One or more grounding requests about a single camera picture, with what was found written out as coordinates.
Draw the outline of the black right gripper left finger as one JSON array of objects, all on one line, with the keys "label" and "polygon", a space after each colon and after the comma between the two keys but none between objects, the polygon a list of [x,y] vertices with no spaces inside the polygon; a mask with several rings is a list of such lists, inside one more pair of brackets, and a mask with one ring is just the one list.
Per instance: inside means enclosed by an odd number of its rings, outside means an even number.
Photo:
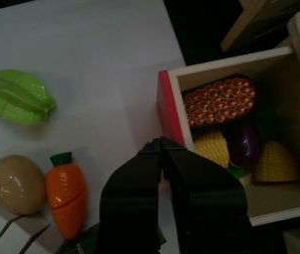
[{"label": "black right gripper left finger", "polygon": [[154,139],[102,189],[95,254],[159,254],[159,182],[161,144]]}]

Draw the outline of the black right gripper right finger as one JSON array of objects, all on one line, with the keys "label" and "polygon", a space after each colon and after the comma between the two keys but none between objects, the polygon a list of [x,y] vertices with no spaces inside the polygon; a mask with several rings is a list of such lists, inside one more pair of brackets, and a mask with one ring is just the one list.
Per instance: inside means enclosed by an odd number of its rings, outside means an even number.
[{"label": "black right gripper right finger", "polygon": [[257,254],[238,179],[174,141],[161,143],[181,254]]}]

